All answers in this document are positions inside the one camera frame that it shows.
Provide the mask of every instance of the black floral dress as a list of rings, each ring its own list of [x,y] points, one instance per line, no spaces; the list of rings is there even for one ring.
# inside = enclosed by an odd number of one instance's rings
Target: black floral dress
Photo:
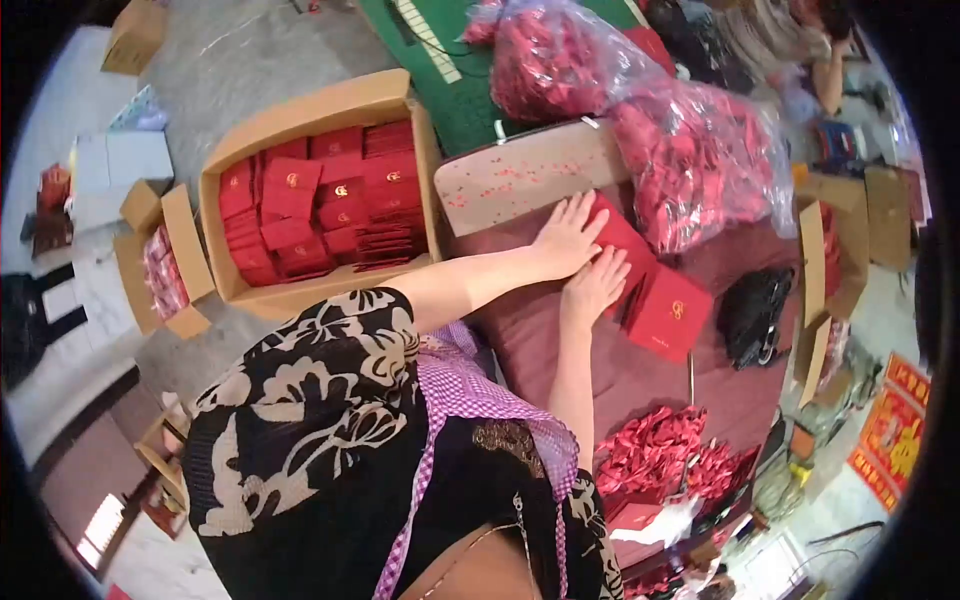
[[[182,460],[189,519],[234,600],[381,594],[427,438],[419,351],[406,298],[351,292],[266,336],[198,399]],[[469,532],[514,521],[541,594],[559,597],[557,503],[524,421],[447,420],[435,456],[388,597]],[[589,473],[561,511],[566,597],[622,598]]]

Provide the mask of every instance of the green cutting mat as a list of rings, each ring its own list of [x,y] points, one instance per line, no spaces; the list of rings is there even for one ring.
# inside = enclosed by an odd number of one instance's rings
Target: green cutting mat
[[[633,1],[584,0],[581,4],[617,29],[630,29],[638,24]],[[492,50],[455,41],[467,26],[467,7],[473,2],[358,0],[358,4],[390,52],[410,71],[447,156],[493,144],[497,119],[503,119],[508,136],[532,129],[507,119],[491,101]],[[437,52],[422,39],[448,54]]]

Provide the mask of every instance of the red banner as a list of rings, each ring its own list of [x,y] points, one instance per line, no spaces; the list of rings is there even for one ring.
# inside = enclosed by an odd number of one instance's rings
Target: red banner
[[[930,380],[897,354],[890,355],[885,376],[847,463],[893,512],[920,455]]]

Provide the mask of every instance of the purple checkered apron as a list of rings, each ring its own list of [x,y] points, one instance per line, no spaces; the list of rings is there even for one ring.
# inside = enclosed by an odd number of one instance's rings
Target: purple checkered apron
[[[557,565],[560,568],[560,595],[566,596],[563,502],[577,476],[577,441],[552,415],[490,381],[474,361],[476,353],[476,342],[460,321],[423,336],[420,341],[417,372],[429,419],[426,448],[414,475],[410,513],[387,556],[373,593],[374,600],[390,600],[394,594],[396,580],[407,559],[414,515],[433,474],[437,435],[444,428],[447,417],[526,421],[557,502]]]

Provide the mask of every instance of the woman's arm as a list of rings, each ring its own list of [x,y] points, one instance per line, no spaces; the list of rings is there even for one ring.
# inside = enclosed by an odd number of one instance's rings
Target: woman's arm
[[[588,225],[595,198],[590,190],[560,201],[530,246],[435,263],[383,285],[407,297],[417,331],[426,333],[515,288],[571,276],[600,252],[593,241],[610,213],[601,211]]]
[[[587,264],[566,284],[560,305],[560,352],[547,408],[577,438],[577,466],[587,471],[593,463],[593,323],[623,293],[630,272],[626,257],[626,251],[606,247],[596,263]]]
[[[824,111],[833,116],[843,102],[843,55],[850,45],[849,40],[833,43],[830,60],[818,60],[813,63],[810,79],[817,99]]]

